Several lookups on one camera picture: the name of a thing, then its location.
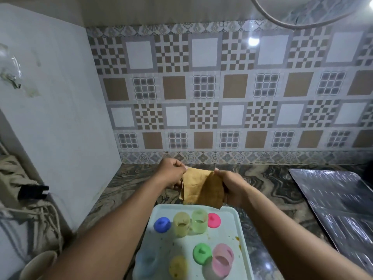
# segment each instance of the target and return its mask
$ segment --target left hand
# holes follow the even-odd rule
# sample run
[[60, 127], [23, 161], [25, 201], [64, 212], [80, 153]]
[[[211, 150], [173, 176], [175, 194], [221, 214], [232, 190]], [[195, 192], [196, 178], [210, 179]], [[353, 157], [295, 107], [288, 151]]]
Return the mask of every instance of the left hand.
[[160, 181], [164, 188], [180, 184], [183, 174], [188, 170], [179, 160], [175, 158], [163, 158], [156, 169], [153, 177]]

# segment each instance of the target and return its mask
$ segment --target metal sheet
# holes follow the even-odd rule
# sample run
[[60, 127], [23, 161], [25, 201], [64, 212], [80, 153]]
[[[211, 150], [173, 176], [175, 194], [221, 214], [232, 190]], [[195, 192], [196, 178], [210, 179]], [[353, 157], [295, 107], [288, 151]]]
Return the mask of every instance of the metal sheet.
[[290, 169], [337, 250], [373, 275], [373, 191], [355, 173]]

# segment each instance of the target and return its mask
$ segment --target white tray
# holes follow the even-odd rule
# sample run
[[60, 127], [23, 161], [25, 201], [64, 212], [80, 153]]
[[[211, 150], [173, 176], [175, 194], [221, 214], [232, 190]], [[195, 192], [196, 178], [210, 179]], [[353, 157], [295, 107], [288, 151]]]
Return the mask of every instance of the white tray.
[[[155, 221], [160, 217], [167, 217], [172, 222], [176, 213], [184, 211], [191, 216], [192, 212], [197, 208], [202, 208], [208, 213], [217, 213], [221, 218], [221, 225], [216, 229], [208, 227], [203, 234], [187, 235], [183, 238], [175, 236], [172, 226], [166, 233], [157, 233], [153, 228]], [[153, 208], [140, 250], [156, 247], [159, 250], [158, 268], [152, 277], [138, 278], [134, 273], [133, 279], [172, 279], [168, 273], [168, 266], [171, 259], [177, 255], [184, 255], [188, 261], [189, 273], [187, 279], [203, 280], [208, 278], [206, 277], [206, 271], [203, 272], [203, 267], [193, 259], [193, 249], [199, 243], [208, 244], [211, 250], [219, 243], [224, 243], [231, 247], [235, 258], [232, 270], [225, 278], [226, 280], [254, 280], [240, 218], [234, 208], [223, 206], [219, 210], [209, 206], [177, 204], [158, 204]]]

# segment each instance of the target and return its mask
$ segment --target pink cup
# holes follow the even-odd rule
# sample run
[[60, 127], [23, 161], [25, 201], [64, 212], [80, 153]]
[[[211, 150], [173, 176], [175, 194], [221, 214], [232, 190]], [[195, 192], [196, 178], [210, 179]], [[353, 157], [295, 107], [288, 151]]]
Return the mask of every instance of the pink cup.
[[225, 277], [231, 272], [234, 254], [226, 244], [218, 244], [212, 251], [212, 270], [219, 277]]

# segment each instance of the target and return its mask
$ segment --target marble countertop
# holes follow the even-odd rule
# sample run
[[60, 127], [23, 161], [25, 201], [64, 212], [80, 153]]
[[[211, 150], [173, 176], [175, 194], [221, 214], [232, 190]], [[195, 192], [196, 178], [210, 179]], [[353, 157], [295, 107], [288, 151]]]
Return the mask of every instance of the marble countertop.
[[[285, 212], [294, 221], [315, 234], [321, 240], [329, 243], [318, 225], [308, 204], [290, 176], [289, 169], [315, 169], [315, 170], [348, 170], [361, 175], [359, 166], [350, 165], [190, 165], [199, 169], [213, 170], [214, 167], [231, 170], [241, 174], [244, 179], [255, 188], [264, 193], [278, 208]], [[124, 164], [118, 170], [108, 187], [104, 190], [89, 215], [78, 230], [78, 236], [95, 224], [102, 216], [122, 204], [156, 169], [156, 165]], [[179, 193], [166, 189], [158, 198], [156, 204], [175, 203], [182, 204]], [[250, 255], [255, 280], [281, 280], [281, 273], [277, 269], [266, 247], [247, 214], [240, 208], [239, 213], [246, 246]], [[124, 279], [132, 279], [134, 258]]]

